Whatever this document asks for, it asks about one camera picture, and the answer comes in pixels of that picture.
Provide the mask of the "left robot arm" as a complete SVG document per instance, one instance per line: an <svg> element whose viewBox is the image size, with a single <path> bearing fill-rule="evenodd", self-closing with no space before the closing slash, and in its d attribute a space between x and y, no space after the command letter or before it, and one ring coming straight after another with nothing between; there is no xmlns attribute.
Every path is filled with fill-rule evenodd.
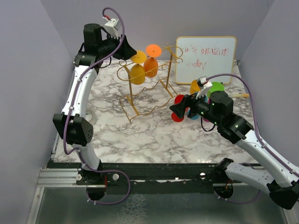
<svg viewBox="0 0 299 224"><path fill-rule="evenodd" d="M74 79L65 106L59 114L54 114L54 126L63 140L64 152L69 155L75 151L82 168L88 170L87 179L98 184L103 180L91 140L93 125L86 120L86 110L92 85L103 61L115 58L126 61L137 52L128 43L125 35L119 35L120 21L108 20L101 26L96 23L84 26L84 42L74 59Z"/></svg>

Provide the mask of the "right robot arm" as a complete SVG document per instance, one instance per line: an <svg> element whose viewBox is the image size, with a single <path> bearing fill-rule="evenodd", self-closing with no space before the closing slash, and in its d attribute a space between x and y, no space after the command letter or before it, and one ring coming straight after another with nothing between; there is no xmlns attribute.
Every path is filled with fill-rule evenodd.
<svg viewBox="0 0 299 224"><path fill-rule="evenodd" d="M170 106L170 110L183 119L186 109L188 117L199 115L213 123L218 133L250 154L265 172L260 172L225 158L215 170L215 179L226 182L237 180L251 185L270 196L278 206L290 210L299 200L299 168L289 162L262 137L245 118L233 112L234 101L224 91L215 91L206 102L196 94L182 95L179 103Z"/></svg>

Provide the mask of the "green wine glass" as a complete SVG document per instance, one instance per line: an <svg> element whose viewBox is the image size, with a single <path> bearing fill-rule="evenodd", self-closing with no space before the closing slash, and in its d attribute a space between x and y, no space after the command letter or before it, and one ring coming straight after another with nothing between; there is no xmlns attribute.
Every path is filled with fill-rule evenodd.
<svg viewBox="0 0 299 224"><path fill-rule="evenodd" d="M212 87L207 92L207 97L210 98L210 95L215 91L224 91L224 86L219 82L212 82Z"/></svg>

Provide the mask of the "yellow wine glass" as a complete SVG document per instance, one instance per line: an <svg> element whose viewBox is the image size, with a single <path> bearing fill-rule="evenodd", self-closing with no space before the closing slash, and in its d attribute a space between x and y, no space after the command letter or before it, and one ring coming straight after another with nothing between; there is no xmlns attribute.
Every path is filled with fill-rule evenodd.
<svg viewBox="0 0 299 224"><path fill-rule="evenodd" d="M199 92L201 89L198 85L198 81L195 79L191 82L191 85L190 85L190 94L194 94L196 92Z"/></svg>

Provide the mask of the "red wine glass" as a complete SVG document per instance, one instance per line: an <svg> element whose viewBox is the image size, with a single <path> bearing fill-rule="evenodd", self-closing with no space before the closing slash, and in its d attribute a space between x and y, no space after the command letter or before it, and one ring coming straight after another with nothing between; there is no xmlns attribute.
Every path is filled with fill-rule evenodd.
<svg viewBox="0 0 299 224"><path fill-rule="evenodd" d="M182 95L182 94L176 96L175 99L174 99L174 104L175 105L179 104L182 101L183 97L184 97L184 95ZM171 119L175 122L182 122L184 120L184 117L179 118L174 112L172 112Z"/></svg>

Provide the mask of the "amber wine glass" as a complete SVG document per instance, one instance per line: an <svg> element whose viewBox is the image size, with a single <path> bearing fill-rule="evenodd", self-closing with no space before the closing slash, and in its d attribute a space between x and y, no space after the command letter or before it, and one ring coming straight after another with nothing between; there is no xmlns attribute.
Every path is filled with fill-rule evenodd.
<svg viewBox="0 0 299 224"><path fill-rule="evenodd" d="M138 50L137 54L131 57L131 61L134 63L130 70L130 80L132 84L140 85L145 81L145 69L143 63L146 61L146 54Z"/></svg>

